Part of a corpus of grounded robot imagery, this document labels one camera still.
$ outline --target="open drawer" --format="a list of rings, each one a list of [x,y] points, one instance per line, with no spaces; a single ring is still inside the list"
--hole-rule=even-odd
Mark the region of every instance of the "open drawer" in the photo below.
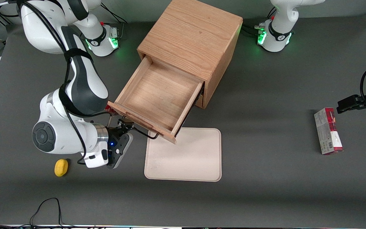
[[[142,59],[114,103],[108,105],[176,144],[176,135],[204,81],[149,56]]]

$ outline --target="red and white box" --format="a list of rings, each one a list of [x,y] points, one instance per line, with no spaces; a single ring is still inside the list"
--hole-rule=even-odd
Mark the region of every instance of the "red and white box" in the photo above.
[[[324,108],[314,114],[322,155],[332,155],[343,151],[336,129],[334,108]]]

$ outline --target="gray tabletop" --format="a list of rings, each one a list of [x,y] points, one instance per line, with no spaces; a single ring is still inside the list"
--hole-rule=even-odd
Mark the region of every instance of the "gray tabletop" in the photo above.
[[[152,25],[126,25],[119,50],[93,57],[110,100],[139,65],[136,48]],[[146,139],[136,133],[116,170],[73,163],[55,177],[62,156],[36,149],[31,130],[41,98],[63,81],[65,61],[10,27],[0,61],[0,224],[26,223],[42,200],[57,197],[69,224],[366,228],[366,111],[336,116],[344,152],[331,156],[320,153],[313,119],[359,93],[366,15],[303,18],[295,30],[279,53],[240,35],[208,107],[190,112],[184,126],[222,133],[222,178],[202,183],[145,178]],[[66,156],[74,162],[80,154]],[[57,223],[54,202],[35,223]]]

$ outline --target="wooden cabinet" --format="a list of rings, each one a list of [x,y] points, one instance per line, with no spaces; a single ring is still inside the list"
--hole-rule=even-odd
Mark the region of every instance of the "wooden cabinet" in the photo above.
[[[141,64],[109,106],[176,143],[191,107],[206,108],[234,53],[242,18],[173,0],[138,46]]]

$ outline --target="green led light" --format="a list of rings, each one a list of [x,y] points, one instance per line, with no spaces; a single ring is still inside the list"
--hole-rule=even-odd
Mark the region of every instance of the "green led light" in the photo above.
[[[289,37],[288,37],[288,41],[286,41],[286,44],[288,44],[289,43],[289,41],[290,41],[290,37],[292,36],[292,33],[290,33],[289,34]]]
[[[264,31],[261,35],[258,37],[258,43],[261,45],[265,41],[266,38],[266,32]]]
[[[117,38],[108,38],[108,40],[114,49],[118,48],[118,39]]]
[[[85,42],[86,42],[86,43],[87,43],[87,45],[88,45],[88,49],[90,49],[90,50],[91,50],[90,44],[88,43],[87,39],[85,40]]]

